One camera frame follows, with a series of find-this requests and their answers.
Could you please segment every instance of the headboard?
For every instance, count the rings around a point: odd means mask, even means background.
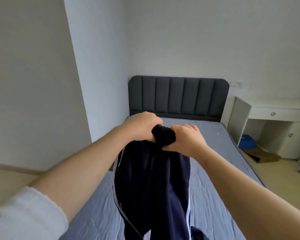
[[[228,95],[224,79],[133,76],[130,115],[144,111],[159,117],[220,122]]]

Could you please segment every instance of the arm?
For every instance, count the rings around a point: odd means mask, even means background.
[[[195,125],[173,125],[176,142],[163,148],[194,158],[247,239],[300,239],[300,211],[209,148]]]
[[[131,141],[153,141],[152,128],[162,119],[139,113],[72,155],[32,183],[62,208],[70,222],[96,190],[119,152]]]

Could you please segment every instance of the desk drawer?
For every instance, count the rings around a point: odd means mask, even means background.
[[[300,122],[300,109],[252,107],[248,118]]]

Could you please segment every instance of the white wall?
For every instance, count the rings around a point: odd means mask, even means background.
[[[89,143],[63,0],[0,0],[0,164],[46,170]]]
[[[300,97],[300,0],[128,0],[130,76],[241,81],[234,96]]]
[[[129,115],[126,0],[64,0],[92,141]]]

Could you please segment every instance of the bed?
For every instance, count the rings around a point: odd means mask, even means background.
[[[228,89],[223,79],[134,76],[129,81],[130,115],[149,111],[162,117],[164,126],[196,125],[212,149],[263,185],[220,123]],[[210,240],[245,239],[206,172],[190,160],[191,225]],[[124,239],[124,222],[113,199],[113,179],[113,172],[107,172],[61,240]]]

